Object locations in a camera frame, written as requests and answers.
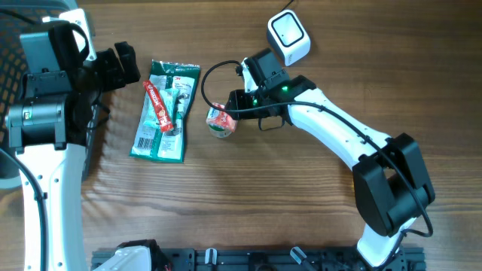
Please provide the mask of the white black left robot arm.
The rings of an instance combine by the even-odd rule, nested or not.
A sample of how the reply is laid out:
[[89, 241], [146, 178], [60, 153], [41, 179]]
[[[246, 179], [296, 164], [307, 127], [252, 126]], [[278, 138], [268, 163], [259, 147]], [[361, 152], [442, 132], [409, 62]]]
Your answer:
[[7, 157], [23, 190], [27, 270], [85, 270], [81, 182], [88, 135], [100, 126], [103, 93], [139, 81], [126, 42], [98, 51], [77, 8], [31, 22], [20, 33], [26, 55], [23, 97], [8, 110]]

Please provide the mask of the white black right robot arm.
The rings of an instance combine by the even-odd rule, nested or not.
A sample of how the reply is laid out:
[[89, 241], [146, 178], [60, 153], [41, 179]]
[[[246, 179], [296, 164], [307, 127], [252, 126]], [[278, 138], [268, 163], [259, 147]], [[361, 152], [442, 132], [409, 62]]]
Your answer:
[[281, 117], [316, 137], [350, 168], [356, 208], [365, 221], [356, 249], [367, 265], [388, 266], [418, 217], [427, 226], [423, 236], [433, 234], [426, 208], [435, 190], [412, 137], [391, 137], [364, 125], [309, 79], [290, 78], [270, 49], [238, 62], [236, 73], [245, 86], [232, 91], [226, 104], [234, 120]]

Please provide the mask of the green 3M product package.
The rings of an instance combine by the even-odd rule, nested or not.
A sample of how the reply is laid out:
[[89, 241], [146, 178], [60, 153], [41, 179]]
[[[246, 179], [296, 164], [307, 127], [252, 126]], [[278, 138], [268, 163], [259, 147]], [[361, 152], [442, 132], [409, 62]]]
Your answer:
[[145, 94], [142, 113], [130, 156], [165, 163], [182, 163], [185, 156], [188, 114], [190, 112], [200, 67], [194, 64], [153, 60], [148, 80], [157, 88], [173, 124], [168, 132], [160, 130], [154, 106]]

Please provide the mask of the red Nescafe stick sachet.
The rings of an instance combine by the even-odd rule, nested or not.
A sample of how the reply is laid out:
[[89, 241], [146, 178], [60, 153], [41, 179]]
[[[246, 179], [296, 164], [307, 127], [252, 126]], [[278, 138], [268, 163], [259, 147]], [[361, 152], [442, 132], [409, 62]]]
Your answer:
[[150, 82], [144, 81], [143, 87], [146, 90], [146, 93], [149, 95], [151, 104], [154, 108], [154, 113], [156, 115], [157, 120], [159, 121], [159, 127], [161, 132], [170, 132], [174, 129], [173, 123], [169, 116], [169, 113], [166, 109], [166, 106], [161, 99], [159, 91], [157, 88]]

